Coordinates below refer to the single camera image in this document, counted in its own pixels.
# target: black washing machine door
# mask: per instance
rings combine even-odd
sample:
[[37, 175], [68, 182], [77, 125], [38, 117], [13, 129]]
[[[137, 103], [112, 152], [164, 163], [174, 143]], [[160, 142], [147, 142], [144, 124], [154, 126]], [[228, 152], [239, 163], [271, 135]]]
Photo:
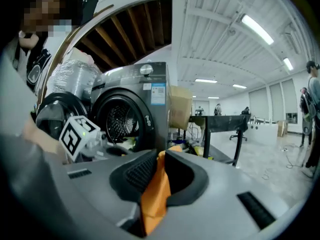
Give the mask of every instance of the black washing machine door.
[[60, 134], [69, 117], [86, 116], [87, 111], [81, 100], [70, 92], [54, 92], [41, 103], [36, 119], [36, 126], [59, 140]]
[[146, 104], [133, 92], [110, 89], [94, 103], [91, 120], [108, 141], [138, 152], [155, 148], [155, 126]]

